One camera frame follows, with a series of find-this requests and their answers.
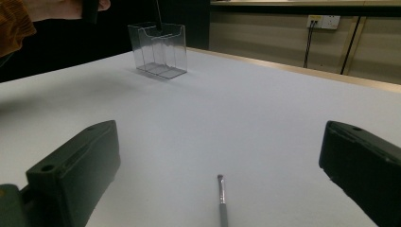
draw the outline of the table surface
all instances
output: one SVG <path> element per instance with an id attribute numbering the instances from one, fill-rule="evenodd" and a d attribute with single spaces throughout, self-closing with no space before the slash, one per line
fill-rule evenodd
<path id="1" fill-rule="evenodd" d="M 187 58 L 171 80 L 136 71 L 126 53 L 0 84 L 1 183 L 22 188 L 48 153 L 114 119 L 122 165 L 88 227 L 218 227 L 218 174 L 233 227 L 375 226 L 318 160 L 328 120 L 400 147 L 400 86 Z"/>

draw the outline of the black cable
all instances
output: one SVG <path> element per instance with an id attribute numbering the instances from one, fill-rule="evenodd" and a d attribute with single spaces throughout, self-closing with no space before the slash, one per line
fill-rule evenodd
<path id="1" fill-rule="evenodd" d="M 310 27 L 309 27 L 309 32 L 307 35 L 307 44 L 306 44 L 306 52 L 305 52 L 305 59 L 304 59 L 304 68 L 307 68 L 307 59 L 309 57 L 309 49 L 310 49 L 310 43 L 312 42 L 312 33 L 313 33 L 313 28 L 317 24 L 317 21 L 311 21 L 310 22 Z"/>
<path id="2" fill-rule="evenodd" d="M 341 72 L 340 72 L 341 75 L 344 73 L 345 65 L 347 64 L 348 57 L 350 55 L 352 45 L 354 43 L 354 39 L 355 39 L 355 36 L 357 34 L 357 27 L 359 26 L 359 22 L 360 22 L 360 16 L 357 18 L 357 25 L 355 26 L 354 33 L 352 34 L 350 45 L 348 46 L 347 54 L 345 55 L 344 63 L 342 64 L 342 68 L 341 68 Z"/>

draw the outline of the beige wall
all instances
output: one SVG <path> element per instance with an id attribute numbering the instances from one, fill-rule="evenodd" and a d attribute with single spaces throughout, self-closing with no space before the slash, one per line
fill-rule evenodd
<path id="1" fill-rule="evenodd" d="M 349 76 L 401 84 L 401 18 L 367 18 Z"/>
<path id="2" fill-rule="evenodd" d="M 337 30 L 315 29 L 308 68 L 338 73 L 352 17 L 342 16 Z M 212 12 L 210 50 L 302 67 L 307 41 L 306 15 Z M 399 81 L 401 20 L 368 18 L 349 75 Z"/>

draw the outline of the power outlet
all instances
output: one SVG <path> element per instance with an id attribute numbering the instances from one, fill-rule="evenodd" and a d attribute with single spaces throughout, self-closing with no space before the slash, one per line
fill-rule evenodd
<path id="1" fill-rule="evenodd" d="M 310 27 L 312 25 L 312 21 L 317 22 L 315 24 L 314 28 L 321 28 L 322 27 L 323 16 L 321 16 L 321 15 L 309 15 L 307 17 L 306 27 Z"/>
<path id="2" fill-rule="evenodd" d="M 339 26 L 339 16 L 323 16 L 322 28 L 324 29 L 337 29 Z"/>

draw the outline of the transparent box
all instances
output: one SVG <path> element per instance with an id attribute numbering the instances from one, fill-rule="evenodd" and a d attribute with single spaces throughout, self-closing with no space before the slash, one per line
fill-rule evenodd
<path id="1" fill-rule="evenodd" d="M 132 52 L 138 70 L 166 79 L 186 73 L 185 26 L 155 23 L 129 25 Z"/>

